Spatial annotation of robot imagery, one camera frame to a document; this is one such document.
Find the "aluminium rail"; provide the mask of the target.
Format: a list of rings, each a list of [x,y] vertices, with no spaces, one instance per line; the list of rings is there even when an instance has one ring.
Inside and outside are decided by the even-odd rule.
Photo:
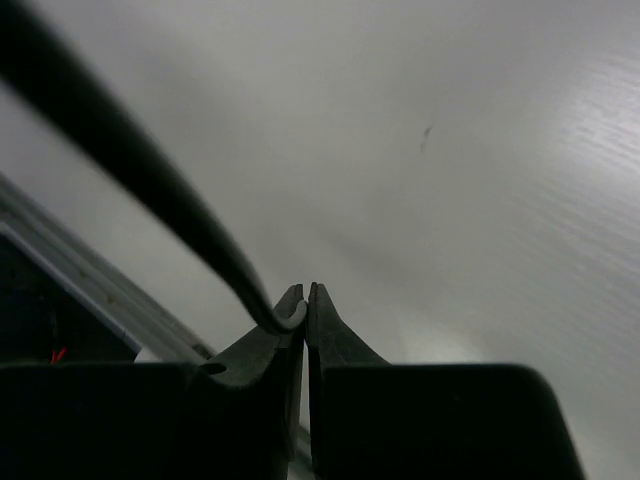
[[[202,364],[214,350],[151,296],[1,178],[1,234],[147,361]]]

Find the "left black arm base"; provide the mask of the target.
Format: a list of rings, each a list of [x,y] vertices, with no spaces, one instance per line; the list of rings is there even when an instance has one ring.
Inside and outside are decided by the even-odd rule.
[[[132,362],[139,349],[1,237],[1,362]]]

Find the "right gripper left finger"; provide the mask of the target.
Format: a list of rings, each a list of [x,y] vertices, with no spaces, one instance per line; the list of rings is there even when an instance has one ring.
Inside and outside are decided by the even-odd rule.
[[[290,461],[301,401],[306,301],[289,287],[274,312],[294,328],[255,327],[210,362],[185,368],[185,451],[211,461]]]

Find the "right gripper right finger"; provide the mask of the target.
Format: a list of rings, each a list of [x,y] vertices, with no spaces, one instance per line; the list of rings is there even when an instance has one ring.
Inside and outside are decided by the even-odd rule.
[[[340,317],[326,286],[313,282],[305,341],[309,366],[310,448],[314,470],[325,470],[324,371],[329,367],[389,365]]]

